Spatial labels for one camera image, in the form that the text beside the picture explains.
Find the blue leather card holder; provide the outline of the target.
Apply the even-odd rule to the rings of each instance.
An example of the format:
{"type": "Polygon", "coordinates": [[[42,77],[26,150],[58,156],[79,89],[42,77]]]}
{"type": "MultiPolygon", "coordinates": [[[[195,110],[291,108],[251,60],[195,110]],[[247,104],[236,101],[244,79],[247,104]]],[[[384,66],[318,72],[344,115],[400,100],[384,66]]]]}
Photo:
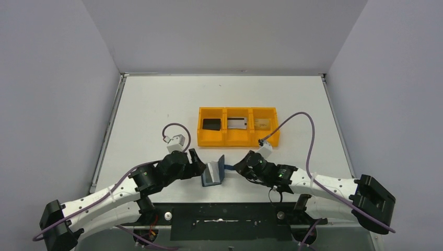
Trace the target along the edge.
{"type": "Polygon", "coordinates": [[[211,161],[205,164],[205,170],[201,175],[203,187],[221,185],[225,178],[225,171],[235,171],[232,165],[225,163],[225,156],[222,155],[217,161],[211,161]]]}

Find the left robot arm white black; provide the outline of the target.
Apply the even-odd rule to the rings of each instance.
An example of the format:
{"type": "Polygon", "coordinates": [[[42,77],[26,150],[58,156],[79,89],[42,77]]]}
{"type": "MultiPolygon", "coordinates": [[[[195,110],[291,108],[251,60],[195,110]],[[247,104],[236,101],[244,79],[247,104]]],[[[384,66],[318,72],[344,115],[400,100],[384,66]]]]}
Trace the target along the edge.
{"type": "Polygon", "coordinates": [[[34,242],[44,241],[47,250],[72,250],[88,231],[141,222],[150,224],[156,209],[149,196],[176,180],[198,177],[207,166],[195,149],[173,151],[162,160],[139,164],[114,185],[81,199],[45,206],[34,242]]]}

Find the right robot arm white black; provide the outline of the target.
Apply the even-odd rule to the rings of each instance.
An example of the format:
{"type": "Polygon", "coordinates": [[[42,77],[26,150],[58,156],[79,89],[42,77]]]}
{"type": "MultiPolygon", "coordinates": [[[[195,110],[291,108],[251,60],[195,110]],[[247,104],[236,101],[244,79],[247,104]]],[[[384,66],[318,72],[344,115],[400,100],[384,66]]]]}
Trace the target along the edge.
{"type": "Polygon", "coordinates": [[[355,221],[382,235],[395,232],[391,221],[396,198],[372,176],[361,175],[356,179],[309,174],[295,166],[269,162],[254,151],[236,163],[234,170],[247,180],[279,193],[308,195],[301,208],[313,219],[355,221]]]}

